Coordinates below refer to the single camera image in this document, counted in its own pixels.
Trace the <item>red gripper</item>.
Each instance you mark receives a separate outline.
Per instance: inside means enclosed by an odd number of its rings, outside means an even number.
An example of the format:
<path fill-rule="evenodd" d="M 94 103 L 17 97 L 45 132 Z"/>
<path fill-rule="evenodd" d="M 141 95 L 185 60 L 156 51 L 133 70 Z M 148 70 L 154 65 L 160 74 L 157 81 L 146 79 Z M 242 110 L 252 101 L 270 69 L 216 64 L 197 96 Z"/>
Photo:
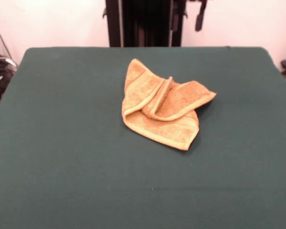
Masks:
<path fill-rule="evenodd" d="M 195 31 L 201 31 L 202 26 L 203 26 L 203 21 L 204 21 L 204 12 L 206 9 L 207 4 L 202 3 L 199 13 L 196 17 L 196 23 L 195 23 Z"/>

